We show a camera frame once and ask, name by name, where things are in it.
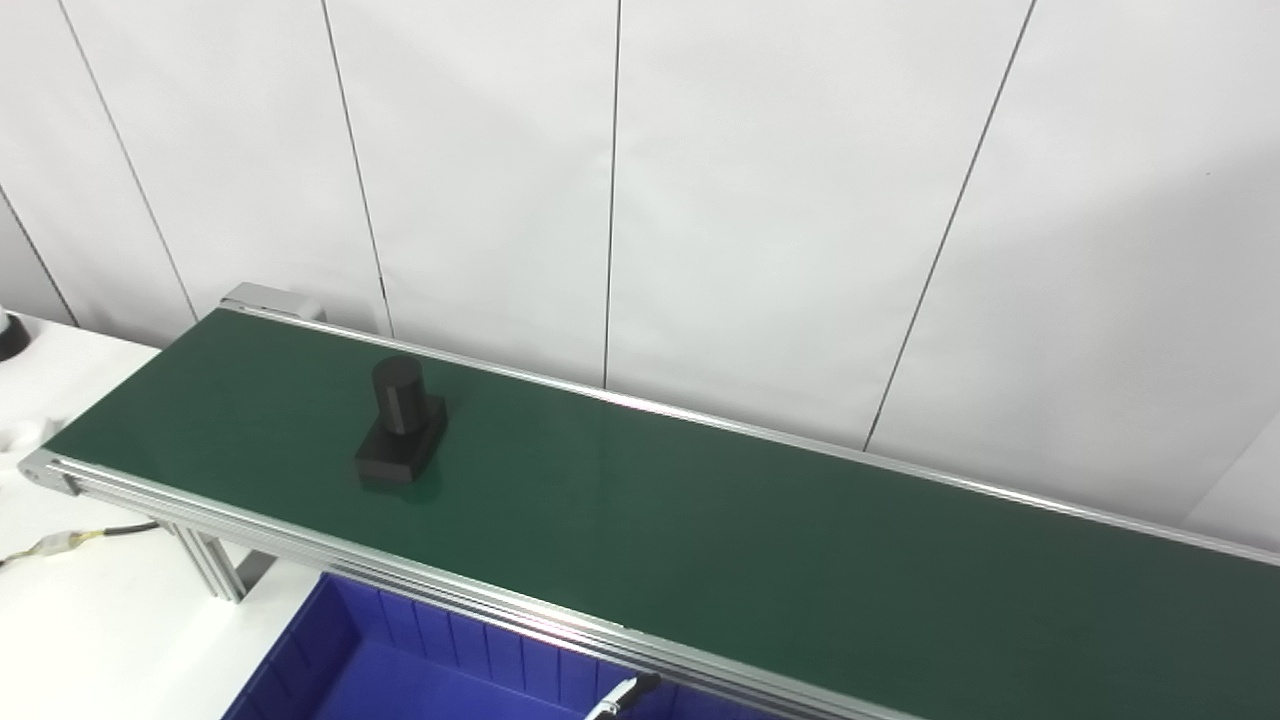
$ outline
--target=cable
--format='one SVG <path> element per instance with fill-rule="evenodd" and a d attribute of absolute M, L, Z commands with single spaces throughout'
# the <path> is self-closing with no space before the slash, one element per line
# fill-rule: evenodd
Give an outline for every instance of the cable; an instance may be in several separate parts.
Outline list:
<path fill-rule="evenodd" d="M 156 523 L 155 520 L 152 520 L 150 523 L 141 523 L 138 525 L 122 525 L 119 528 L 105 528 L 102 530 L 102 534 L 106 536 L 106 537 L 111 537 L 111 536 L 129 536 L 129 534 L 133 534 L 133 533 L 143 533 L 146 530 L 154 530 L 154 529 L 156 529 L 159 527 L 160 527 L 160 523 Z"/>
<path fill-rule="evenodd" d="M 118 528 L 102 528 L 101 530 L 63 530 L 60 533 L 52 533 L 45 536 L 36 541 L 36 544 L 20 552 L 14 552 L 13 555 L 0 560 L 0 568 L 18 560 L 19 557 L 29 557 L 32 555 L 58 555 L 59 552 L 69 552 L 76 550 L 84 541 L 113 537 L 113 536 L 128 536 L 132 533 L 142 533 L 146 530 L 154 530 L 160 527 L 160 523 L 142 523 L 138 525 L 122 525 Z"/>

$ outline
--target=blue plastic crate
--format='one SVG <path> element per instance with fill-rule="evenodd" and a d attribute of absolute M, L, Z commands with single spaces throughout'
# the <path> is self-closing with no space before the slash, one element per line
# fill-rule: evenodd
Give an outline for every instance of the blue plastic crate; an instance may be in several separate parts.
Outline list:
<path fill-rule="evenodd" d="M 581 720 L 634 673 L 324 575 L 224 720 Z M 634 720 L 773 720 L 663 680 Z"/>

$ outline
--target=green conveyor belt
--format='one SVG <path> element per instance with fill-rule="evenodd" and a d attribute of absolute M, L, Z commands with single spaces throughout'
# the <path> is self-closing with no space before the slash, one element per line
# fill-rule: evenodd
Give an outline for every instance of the green conveyor belt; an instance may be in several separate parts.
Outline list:
<path fill-rule="evenodd" d="M 47 447 L 931 720 L 1280 719 L 1280 568 L 431 359 L 369 492 L 390 354 L 216 310 Z"/>

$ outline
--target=wall panel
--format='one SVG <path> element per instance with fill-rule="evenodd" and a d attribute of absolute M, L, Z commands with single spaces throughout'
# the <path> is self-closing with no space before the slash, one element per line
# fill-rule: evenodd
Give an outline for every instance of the wall panel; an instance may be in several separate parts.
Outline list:
<path fill-rule="evenodd" d="M 0 3 L 0 184 L 81 325 L 148 345 L 183 288 L 56 3 Z"/>
<path fill-rule="evenodd" d="M 329 0 L 398 337 L 600 382 L 616 10 Z"/>
<path fill-rule="evenodd" d="M 608 386 L 861 445 L 1028 4 L 623 4 Z"/>
<path fill-rule="evenodd" d="M 1178 521 L 1280 409 L 1280 6 L 1041 4 L 870 450 Z"/>
<path fill-rule="evenodd" d="M 32 249 L 27 233 L 18 224 L 0 190 L 0 305 L 5 310 L 26 313 L 76 324 L 54 281 Z"/>
<path fill-rule="evenodd" d="M 196 310 L 242 281 L 387 328 L 319 0 L 65 0 Z"/>

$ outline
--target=wire connector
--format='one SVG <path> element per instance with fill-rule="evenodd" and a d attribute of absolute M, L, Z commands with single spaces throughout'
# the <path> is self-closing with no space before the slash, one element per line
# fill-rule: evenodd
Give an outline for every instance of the wire connector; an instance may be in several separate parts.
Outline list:
<path fill-rule="evenodd" d="M 63 530 L 40 538 L 28 551 L 31 555 L 58 555 L 76 550 L 84 541 L 97 537 L 101 533 L 82 533 L 79 530 Z"/>

